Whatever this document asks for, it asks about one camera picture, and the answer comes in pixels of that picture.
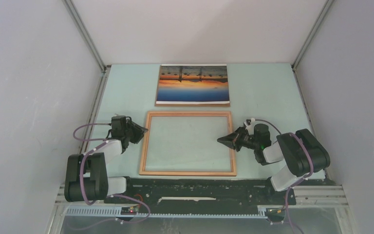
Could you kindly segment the wooden picture frame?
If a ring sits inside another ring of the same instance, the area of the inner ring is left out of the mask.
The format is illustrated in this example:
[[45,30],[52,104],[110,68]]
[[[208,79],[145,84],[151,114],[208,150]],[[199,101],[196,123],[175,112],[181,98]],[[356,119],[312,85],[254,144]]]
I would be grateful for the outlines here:
[[230,111],[149,111],[139,175],[236,176],[232,149],[217,142],[233,131]]

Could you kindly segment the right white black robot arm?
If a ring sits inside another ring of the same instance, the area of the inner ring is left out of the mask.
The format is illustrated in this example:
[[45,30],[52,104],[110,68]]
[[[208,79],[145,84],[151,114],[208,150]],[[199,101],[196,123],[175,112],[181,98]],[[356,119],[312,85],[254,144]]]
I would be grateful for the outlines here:
[[328,152],[308,129],[278,134],[273,142],[268,125],[255,124],[252,134],[249,133],[250,126],[250,122],[246,122],[217,141],[236,152],[241,148],[251,149],[255,160],[263,166],[285,162],[285,166],[267,180],[263,196],[268,203],[278,203],[283,198],[283,191],[329,167]]

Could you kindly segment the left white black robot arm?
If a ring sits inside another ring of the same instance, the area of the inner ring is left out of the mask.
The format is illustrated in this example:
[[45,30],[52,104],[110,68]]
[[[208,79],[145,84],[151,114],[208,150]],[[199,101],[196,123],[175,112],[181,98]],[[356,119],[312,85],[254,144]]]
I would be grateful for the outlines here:
[[[76,136],[84,127],[109,126],[105,138],[84,139]],[[68,157],[64,182],[64,197],[68,202],[85,202],[88,205],[104,200],[109,195],[107,164],[123,154],[129,145],[138,144],[149,130],[135,123],[128,116],[114,116],[109,123],[88,123],[73,131],[74,139],[82,142],[101,143],[82,154]]]

